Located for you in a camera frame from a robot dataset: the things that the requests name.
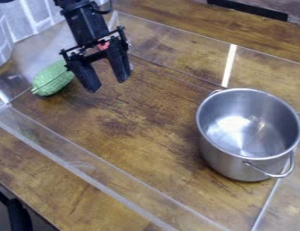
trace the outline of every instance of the metal pot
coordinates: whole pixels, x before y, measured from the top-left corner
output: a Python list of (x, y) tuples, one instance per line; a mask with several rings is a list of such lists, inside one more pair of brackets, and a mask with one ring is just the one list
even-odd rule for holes
[(280, 98), (247, 88), (217, 91), (198, 107), (196, 120), (202, 157), (222, 175), (260, 181), (291, 174), (300, 117)]

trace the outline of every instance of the robotic arm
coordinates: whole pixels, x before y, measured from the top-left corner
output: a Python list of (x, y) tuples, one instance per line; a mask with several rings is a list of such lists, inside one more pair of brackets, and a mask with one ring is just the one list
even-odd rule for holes
[[(91, 63), (108, 59), (114, 70), (118, 82), (122, 83), (132, 74), (128, 43), (124, 27), (116, 31), (109, 31), (104, 14), (113, 10), (112, 0), (108, 1), (109, 8), (102, 9), (97, 2), (91, 0), (55, 0), (55, 5), (62, 8), (69, 28), (74, 35), (78, 45), (73, 48), (63, 49), (61, 55), (67, 62), (67, 69), (71, 70), (82, 83), (83, 87), (96, 92), (102, 83), (94, 71)], [(97, 48), (98, 52), (86, 55), (89, 49)]]

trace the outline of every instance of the pot rim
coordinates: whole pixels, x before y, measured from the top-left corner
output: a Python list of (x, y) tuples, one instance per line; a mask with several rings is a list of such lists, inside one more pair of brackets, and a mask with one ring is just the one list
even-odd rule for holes
[[(297, 123), (297, 128), (299, 128), (299, 131), (297, 131), (297, 137), (296, 137), (296, 140), (293, 142), (293, 144), (291, 145), (291, 147), (281, 153), (279, 154), (273, 154), (268, 157), (249, 157), (249, 156), (243, 156), (243, 155), (239, 155), (239, 154), (235, 154), (226, 150), (224, 150), (206, 136), (206, 134), (204, 133), (204, 130), (201, 128), (201, 125), (198, 123), (198, 117), (201, 115), (201, 111), (205, 107), (205, 104), (206, 102), (216, 96), (221, 95), (221, 94), (226, 94), (229, 92), (233, 92), (233, 91), (251, 91), (251, 92), (257, 92), (257, 93), (261, 93), (264, 95), (268, 95), (269, 97), (275, 98), (277, 101), (280, 101), (285, 106), (287, 108), (291, 110), (292, 114), (293, 114), (293, 117), (296, 119), (296, 123)], [(198, 126), (198, 130), (200, 130), (200, 133), (202, 134), (202, 136), (205, 137), (205, 139), (209, 141), (209, 143), (217, 148), (220, 149), (222, 152), (225, 152), (228, 155), (230, 156), (235, 156), (235, 157), (239, 157), (239, 158), (243, 158), (245, 160), (253, 160), (253, 161), (264, 161), (264, 160), (272, 160), (272, 159), (276, 159), (281, 156), (284, 156), (285, 154), (291, 153), (296, 146), (300, 144), (300, 116), (299, 114), (296, 113), (295, 109), (292, 108), (292, 106), (279, 97), (273, 96), (271, 93), (268, 93), (267, 91), (263, 91), (263, 90), (257, 90), (257, 89), (252, 89), (252, 88), (230, 88), (230, 89), (224, 89), (221, 90), (220, 92), (217, 92), (216, 94), (212, 94), (206, 97), (206, 99), (204, 100), (204, 102), (201, 103), (198, 109), (197, 109), (197, 113), (196, 113), (196, 122), (197, 122), (197, 126)]]

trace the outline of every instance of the transparent acrylic wall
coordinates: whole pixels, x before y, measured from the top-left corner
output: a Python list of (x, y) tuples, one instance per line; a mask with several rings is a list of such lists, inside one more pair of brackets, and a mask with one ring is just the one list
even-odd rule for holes
[[(292, 177), (277, 183), (268, 180), (249, 184), (217, 175), (198, 158), (194, 112), (216, 88), (264, 89), (300, 112), (300, 63), (116, 12), (109, 26), (118, 24), (126, 26), (133, 45), (134, 72), (128, 83), (117, 85), (106, 64), (96, 64), (105, 80), (97, 94), (86, 94), (75, 82), (55, 97), (39, 98), (27, 92), (0, 105), (0, 127), (164, 229), (249, 230), (265, 226), (263, 216), (272, 209), (264, 207), (265, 202), (280, 206), (280, 192), (299, 185), (300, 167)], [(29, 46), (46, 46), (46, 36), (50, 39), (42, 57), (37, 59), (37, 52), (30, 52), (21, 59)], [(67, 38), (69, 28), (61, 24), (18, 46), (14, 59), (27, 79), (57, 60), (62, 46), (73, 44)], [(152, 119), (144, 115), (149, 110), (157, 111)], [(66, 121), (71, 112), (77, 118)], [(104, 114), (116, 115), (114, 120)], [(53, 116), (61, 125), (50, 121)], [(87, 123), (94, 123), (91, 130)], [(110, 130), (117, 128), (116, 134), (108, 133), (106, 125)], [(153, 129), (138, 136), (134, 132), (144, 130), (144, 125)], [(90, 135), (82, 138), (75, 129)], [(105, 136), (110, 136), (108, 147), (100, 143)], [(130, 158), (146, 168), (132, 166)], [(172, 174), (165, 165), (174, 169)], [(293, 189), (291, 200), (300, 198), (300, 187)]]

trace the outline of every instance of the green object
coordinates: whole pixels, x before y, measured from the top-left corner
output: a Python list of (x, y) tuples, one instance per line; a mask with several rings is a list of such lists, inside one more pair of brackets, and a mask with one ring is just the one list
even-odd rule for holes
[(33, 94), (51, 96), (73, 81), (74, 74), (65, 65), (65, 60), (59, 60), (38, 73), (33, 82)]

